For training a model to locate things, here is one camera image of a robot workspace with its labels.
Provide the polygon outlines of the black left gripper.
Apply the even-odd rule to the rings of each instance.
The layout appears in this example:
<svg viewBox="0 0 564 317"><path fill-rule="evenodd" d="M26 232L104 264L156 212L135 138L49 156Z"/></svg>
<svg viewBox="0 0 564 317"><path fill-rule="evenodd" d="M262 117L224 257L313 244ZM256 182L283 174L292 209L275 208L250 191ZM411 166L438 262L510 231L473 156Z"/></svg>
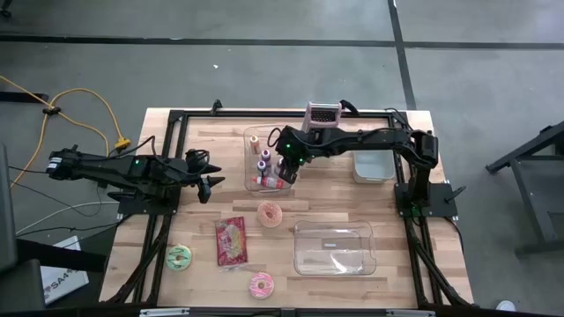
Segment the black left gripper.
<svg viewBox="0 0 564 317"><path fill-rule="evenodd" d="M216 173L222 170L221 167L210 164L210 153L203 149L190 149L186 152L185 161L187 171L182 177L183 187L196 186L198 189L198 199L200 203L207 203L211 197L211 187L220 184L226 178L223 176L206 176L205 173Z"/></svg>

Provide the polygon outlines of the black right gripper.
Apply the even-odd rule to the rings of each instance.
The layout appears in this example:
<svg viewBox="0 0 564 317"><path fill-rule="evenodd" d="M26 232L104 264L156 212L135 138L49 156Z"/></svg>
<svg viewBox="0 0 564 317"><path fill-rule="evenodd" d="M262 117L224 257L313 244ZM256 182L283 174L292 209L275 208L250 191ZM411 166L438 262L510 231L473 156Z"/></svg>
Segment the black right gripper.
<svg viewBox="0 0 564 317"><path fill-rule="evenodd" d="M306 151L279 151L278 155L282 158L279 177L283 181L294 184L298 176L298 169L308 162L308 153Z"/></svg>

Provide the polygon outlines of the red paint bottle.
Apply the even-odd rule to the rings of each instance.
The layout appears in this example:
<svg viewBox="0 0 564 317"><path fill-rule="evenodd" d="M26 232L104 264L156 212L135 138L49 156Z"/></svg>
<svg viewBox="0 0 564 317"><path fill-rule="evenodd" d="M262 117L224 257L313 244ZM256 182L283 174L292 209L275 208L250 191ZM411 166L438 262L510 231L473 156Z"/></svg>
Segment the red paint bottle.
<svg viewBox="0 0 564 317"><path fill-rule="evenodd" d="M286 188L286 183L279 178L270 176L254 176L251 178L251 185L258 189L276 189Z"/></svg>

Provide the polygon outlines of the orange sprinkled donut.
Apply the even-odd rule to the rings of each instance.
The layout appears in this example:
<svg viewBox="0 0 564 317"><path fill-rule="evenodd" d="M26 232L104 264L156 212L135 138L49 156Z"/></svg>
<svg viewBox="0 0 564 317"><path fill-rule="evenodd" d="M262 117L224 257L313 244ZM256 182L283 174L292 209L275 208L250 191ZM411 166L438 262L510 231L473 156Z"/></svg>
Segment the orange sprinkled donut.
<svg viewBox="0 0 564 317"><path fill-rule="evenodd" d="M259 204L256 214L261 225L267 228L274 228L280 225L283 218L280 206L268 201Z"/></svg>

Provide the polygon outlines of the red snack packet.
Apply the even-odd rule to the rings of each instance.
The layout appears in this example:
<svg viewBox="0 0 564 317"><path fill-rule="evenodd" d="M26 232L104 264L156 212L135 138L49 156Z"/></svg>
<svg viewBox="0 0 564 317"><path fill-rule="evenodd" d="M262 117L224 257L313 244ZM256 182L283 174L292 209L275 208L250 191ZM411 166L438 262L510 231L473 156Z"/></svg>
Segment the red snack packet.
<svg viewBox="0 0 564 317"><path fill-rule="evenodd" d="M217 261L220 267L247 263L247 239L244 217L220 219L215 223Z"/></svg>

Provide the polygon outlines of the green iced donut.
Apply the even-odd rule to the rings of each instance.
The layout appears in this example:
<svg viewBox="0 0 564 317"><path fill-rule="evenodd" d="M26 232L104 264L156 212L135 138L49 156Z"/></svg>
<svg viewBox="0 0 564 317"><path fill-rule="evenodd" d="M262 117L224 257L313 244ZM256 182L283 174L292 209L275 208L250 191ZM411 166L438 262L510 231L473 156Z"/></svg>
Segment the green iced donut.
<svg viewBox="0 0 564 317"><path fill-rule="evenodd" d="M192 262L192 252L184 245L171 247L167 252L166 264L174 271L185 270Z"/></svg>

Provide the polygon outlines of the pink iced donut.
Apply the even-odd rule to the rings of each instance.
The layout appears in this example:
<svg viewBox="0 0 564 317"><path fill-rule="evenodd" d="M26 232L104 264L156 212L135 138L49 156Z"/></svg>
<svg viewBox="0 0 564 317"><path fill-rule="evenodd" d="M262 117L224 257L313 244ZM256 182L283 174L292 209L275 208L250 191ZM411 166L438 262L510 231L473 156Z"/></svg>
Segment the pink iced donut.
<svg viewBox="0 0 564 317"><path fill-rule="evenodd" d="M249 282L249 293L255 299L267 299L274 288L274 279L265 272L255 273Z"/></svg>

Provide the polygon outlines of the narrow clear plastic bin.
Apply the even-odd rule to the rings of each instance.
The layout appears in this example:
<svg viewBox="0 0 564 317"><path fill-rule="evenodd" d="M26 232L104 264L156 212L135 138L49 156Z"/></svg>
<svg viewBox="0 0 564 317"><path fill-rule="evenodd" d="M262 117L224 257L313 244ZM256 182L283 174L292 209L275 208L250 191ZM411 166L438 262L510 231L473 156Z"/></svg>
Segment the narrow clear plastic bin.
<svg viewBox="0 0 564 317"><path fill-rule="evenodd" d="M243 145L244 145L244 163L245 163L245 187L251 192L257 193L273 193L273 192L283 192L288 191L291 184L286 183L286 188L281 190L276 189L258 189L251 185L251 178L254 176L261 176L257 170L256 164L259 160L262 160L261 153L263 150L268 149L271 152L271 164L268 166L268 174L266 176L279 178L278 174L274 173L275 165L277 164L280 156L275 150L275 141L278 137L278 130L280 127L277 126L254 126L245 129L243 134ZM260 140L260 150L259 154L254 154L250 148L249 139L252 135L256 135Z"/></svg>

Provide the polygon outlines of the grey plastic bin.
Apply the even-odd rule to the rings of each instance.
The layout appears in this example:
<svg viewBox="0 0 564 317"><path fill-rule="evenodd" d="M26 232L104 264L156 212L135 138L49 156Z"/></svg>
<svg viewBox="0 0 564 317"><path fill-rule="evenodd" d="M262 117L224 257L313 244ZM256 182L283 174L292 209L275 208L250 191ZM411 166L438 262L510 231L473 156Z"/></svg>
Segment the grey plastic bin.
<svg viewBox="0 0 564 317"><path fill-rule="evenodd" d="M382 183L396 177L392 151L355 151L353 179L358 183Z"/></svg>

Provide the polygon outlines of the wide clear plastic bin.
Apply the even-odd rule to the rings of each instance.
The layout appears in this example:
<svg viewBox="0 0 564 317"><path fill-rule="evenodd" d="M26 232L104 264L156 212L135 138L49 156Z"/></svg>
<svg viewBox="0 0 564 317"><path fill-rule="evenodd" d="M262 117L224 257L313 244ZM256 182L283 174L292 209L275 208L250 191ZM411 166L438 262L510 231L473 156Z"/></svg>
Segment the wide clear plastic bin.
<svg viewBox="0 0 564 317"><path fill-rule="evenodd" d="M299 275L368 276L376 270L374 232L367 221L299 221L293 236Z"/></svg>

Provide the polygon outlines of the black floor strip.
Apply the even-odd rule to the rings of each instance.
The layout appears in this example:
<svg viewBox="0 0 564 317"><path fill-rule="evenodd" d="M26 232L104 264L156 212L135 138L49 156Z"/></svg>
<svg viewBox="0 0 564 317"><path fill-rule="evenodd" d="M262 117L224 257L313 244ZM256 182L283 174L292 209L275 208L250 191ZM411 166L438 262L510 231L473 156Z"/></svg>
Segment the black floor strip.
<svg viewBox="0 0 564 317"><path fill-rule="evenodd" d="M49 96L44 93L1 92L0 102L38 103L47 102Z"/></svg>

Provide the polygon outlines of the grey flat panel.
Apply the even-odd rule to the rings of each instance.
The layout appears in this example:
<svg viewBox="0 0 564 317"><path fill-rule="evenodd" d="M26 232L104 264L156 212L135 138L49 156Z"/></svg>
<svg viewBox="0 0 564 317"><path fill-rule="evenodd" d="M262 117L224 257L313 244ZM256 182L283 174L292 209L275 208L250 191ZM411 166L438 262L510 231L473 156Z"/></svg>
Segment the grey flat panel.
<svg viewBox="0 0 564 317"><path fill-rule="evenodd" d="M18 261L9 176L6 148L0 144L0 273Z"/></svg>

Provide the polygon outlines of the black metal stand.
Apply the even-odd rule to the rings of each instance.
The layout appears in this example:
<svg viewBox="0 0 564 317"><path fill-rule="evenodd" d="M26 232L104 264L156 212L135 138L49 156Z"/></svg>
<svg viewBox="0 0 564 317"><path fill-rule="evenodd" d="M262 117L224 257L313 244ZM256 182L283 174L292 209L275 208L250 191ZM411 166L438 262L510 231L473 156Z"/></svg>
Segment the black metal stand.
<svg viewBox="0 0 564 317"><path fill-rule="evenodd" d="M538 241L516 249L523 257L564 251L552 216L564 216L564 121L549 125L538 135L486 166L490 174L509 167Z"/></svg>

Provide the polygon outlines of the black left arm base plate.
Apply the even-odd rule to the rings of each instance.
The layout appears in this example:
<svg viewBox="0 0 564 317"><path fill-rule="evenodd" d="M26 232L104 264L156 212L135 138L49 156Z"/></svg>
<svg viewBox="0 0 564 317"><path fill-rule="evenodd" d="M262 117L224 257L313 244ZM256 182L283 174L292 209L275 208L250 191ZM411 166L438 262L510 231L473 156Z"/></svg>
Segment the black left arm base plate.
<svg viewBox="0 0 564 317"><path fill-rule="evenodd" d="M166 190L163 196L140 192L109 192L108 197L119 202L118 212L123 215L173 215L180 201L180 190Z"/></svg>

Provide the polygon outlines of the silver bracket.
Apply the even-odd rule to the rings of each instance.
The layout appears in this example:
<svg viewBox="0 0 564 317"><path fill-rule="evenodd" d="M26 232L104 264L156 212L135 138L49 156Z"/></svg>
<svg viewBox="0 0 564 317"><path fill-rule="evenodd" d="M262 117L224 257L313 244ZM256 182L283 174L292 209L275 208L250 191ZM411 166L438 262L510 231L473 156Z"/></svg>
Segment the silver bracket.
<svg viewBox="0 0 564 317"><path fill-rule="evenodd" d="M142 309L138 317L188 317L189 315L189 307L168 307Z"/></svg>
<svg viewBox="0 0 564 317"><path fill-rule="evenodd" d="M388 309L386 317L436 317L435 312L425 310Z"/></svg>

